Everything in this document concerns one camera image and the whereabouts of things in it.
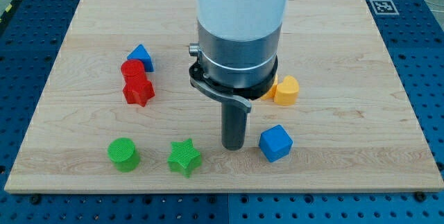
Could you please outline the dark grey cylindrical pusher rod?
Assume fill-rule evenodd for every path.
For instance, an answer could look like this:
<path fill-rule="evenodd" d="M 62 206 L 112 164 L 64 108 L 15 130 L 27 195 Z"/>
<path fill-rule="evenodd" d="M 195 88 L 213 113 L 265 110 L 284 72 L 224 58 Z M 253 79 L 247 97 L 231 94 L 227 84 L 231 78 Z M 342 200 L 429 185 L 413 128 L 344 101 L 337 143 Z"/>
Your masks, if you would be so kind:
<path fill-rule="evenodd" d="M 221 104 L 221 142 L 228 150 L 239 150 L 244 145 L 247 114 L 227 103 Z"/>

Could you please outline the black clamp with metal lever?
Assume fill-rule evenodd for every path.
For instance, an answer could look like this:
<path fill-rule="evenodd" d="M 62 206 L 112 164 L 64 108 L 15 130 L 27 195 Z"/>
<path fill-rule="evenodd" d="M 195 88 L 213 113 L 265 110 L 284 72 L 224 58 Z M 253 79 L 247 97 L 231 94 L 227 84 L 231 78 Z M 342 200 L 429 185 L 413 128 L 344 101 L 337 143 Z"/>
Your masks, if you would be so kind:
<path fill-rule="evenodd" d="M 198 54 L 189 68 L 190 83 L 207 97 L 249 113 L 250 101 L 263 96 L 272 87 L 277 58 L 274 54 L 264 60 L 242 56 L 214 60 Z"/>

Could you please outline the yellow block behind arm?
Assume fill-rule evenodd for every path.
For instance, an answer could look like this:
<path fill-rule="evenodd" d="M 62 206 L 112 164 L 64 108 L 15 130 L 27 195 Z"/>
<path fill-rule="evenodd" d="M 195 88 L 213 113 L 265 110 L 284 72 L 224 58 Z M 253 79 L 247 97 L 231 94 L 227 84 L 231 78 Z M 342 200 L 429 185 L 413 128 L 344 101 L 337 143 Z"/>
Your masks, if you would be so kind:
<path fill-rule="evenodd" d="M 275 75 L 271 88 L 264 95 L 262 95 L 260 99 L 267 100 L 273 98 L 275 96 L 277 85 L 278 85 L 278 75 Z"/>

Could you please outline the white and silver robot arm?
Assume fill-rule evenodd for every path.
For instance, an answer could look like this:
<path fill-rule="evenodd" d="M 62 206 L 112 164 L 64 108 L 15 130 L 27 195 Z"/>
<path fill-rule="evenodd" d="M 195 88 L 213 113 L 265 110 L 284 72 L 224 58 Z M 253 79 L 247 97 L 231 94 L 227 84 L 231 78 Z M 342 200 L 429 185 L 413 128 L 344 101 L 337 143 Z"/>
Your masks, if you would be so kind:
<path fill-rule="evenodd" d="M 287 0 L 196 0 L 198 41 L 190 83 L 221 103 L 221 143 L 239 150 L 251 102 L 267 93 L 278 70 Z"/>

